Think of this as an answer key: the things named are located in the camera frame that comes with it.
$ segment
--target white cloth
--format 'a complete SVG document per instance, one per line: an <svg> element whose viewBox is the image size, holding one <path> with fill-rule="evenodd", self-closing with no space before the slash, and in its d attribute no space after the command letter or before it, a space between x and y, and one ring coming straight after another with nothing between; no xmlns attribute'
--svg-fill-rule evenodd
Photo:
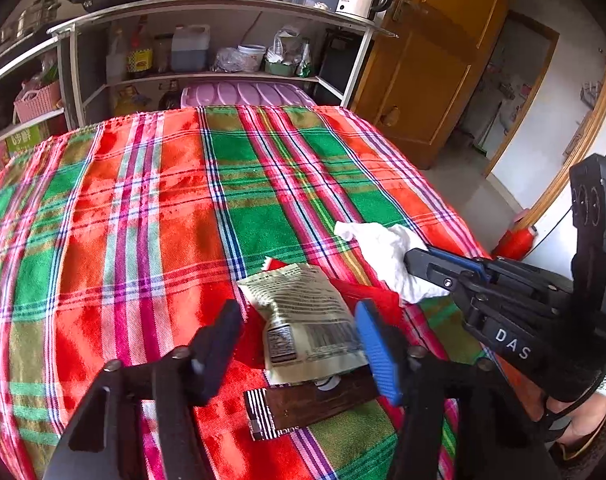
<svg viewBox="0 0 606 480"><path fill-rule="evenodd" d="M418 303L425 298L447 296L448 290L411 276L405 269L403 257L410 249L426 249L419 235L403 225L395 224L386 229L381 224L357 224L337 222L334 234L346 242L356 238L363 258L377 273L379 280L398 293L408 303Z"/></svg>

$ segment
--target red thermos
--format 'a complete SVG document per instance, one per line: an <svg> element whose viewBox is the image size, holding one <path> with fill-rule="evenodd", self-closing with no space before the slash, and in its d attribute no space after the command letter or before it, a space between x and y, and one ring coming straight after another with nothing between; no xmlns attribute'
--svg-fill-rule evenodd
<svg viewBox="0 0 606 480"><path fill-rule="evenodd" d="M534 226L518 229L517 231L508 229L493 249L492 256L522 260L530 252L536 235L537 230Z"/></svg>

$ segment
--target blue gripper pad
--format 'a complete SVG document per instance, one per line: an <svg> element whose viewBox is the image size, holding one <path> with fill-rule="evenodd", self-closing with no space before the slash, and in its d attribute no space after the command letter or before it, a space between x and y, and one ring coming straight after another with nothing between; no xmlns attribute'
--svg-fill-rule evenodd
<svg viewBox="0 0 606 480"><path fill-rule="evenodd" d="M401 382L407 366L405 348L394 337L394 327L381 319L372 300L359 301L354 318L379 392L398 406L403 398Z"/></svg>

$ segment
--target purple storage bin lid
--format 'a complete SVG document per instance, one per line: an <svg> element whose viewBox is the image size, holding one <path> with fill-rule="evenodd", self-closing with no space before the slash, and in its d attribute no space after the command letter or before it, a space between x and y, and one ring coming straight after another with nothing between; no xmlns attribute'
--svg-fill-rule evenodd
<svg viewBox="0 0 606 480"><path fill-rule="evenodd" d="M314 106L316 103L290 83L203 81L187 86L181 108L215 105Z"/></svg>

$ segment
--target floor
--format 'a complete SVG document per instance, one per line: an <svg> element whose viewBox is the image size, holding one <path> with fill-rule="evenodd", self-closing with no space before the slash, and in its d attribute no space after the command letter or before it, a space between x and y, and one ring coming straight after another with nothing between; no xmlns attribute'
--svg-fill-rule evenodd
<svg viewBox="0 0 606 480"><path fill-rule="evenodd" d="M488 160L470 147L446 144L430 170L428 182L459 213L486 251L491 251L517 212L483 177Z"/></svg>

